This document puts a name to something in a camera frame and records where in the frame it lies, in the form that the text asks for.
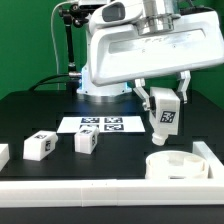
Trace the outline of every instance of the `white cube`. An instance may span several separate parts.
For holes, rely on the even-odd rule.
[[[99,129],[96,126],[82,126],[75,134],[75,151],[91,154],[97,144]]]
[[[56,132],[39,131],[24,141],[23,159],[40,161],[55,149]]]
[[[9,161],[9,146],[8,144],[0,144],[0,171]]]

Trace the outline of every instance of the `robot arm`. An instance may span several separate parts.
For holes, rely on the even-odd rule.
[[[190,71],[224,62],[217,13],[196,7],[180,13],[173,0],[80,0],[72,7],[74,25],[86,23],[89,85],[97,89],[134,80],[134,91],[150,111],[153,142],[163,145],[169,134],[178,133]],[[77,17],[79,10],[86,14]],[[144,91],[145,78],[170,74],[180,80],[177,93]]]

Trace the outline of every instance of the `black table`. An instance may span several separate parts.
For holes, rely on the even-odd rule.
[[[4,180],[142,179],[145,158],[161,150],[191,152],[205,141],[224,161],[224,111],[196,91],[182,105],[179,135],[162,147],[151,142],[153,130],[142,102],[133,96],[113,104],[77,100],[66,91],[14,92],[0,101],[0,143],[8,143],[10,161]],[[39,130],[56,131],[64,116],[141,116],[145,133],[101,133],[91,155],[74,151],[73,135],[60,135],[56,149],[42,161],[23,160],[23,143]],[[140,206],[94,208],[0,209],[2,223],[223,223],[224,206]]]

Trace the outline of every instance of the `white border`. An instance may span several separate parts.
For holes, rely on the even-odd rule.
[[[209,179],[0,182],[0,207],[86,207],[224,204],[224,167],[204,142],[193,153],[209,163]]]

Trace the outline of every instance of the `marker sheet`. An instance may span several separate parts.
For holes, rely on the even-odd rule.
[[[82,126],[97,126],[100,132],[145,132],[139,116],[64,117],[57,133],[76,133]]]

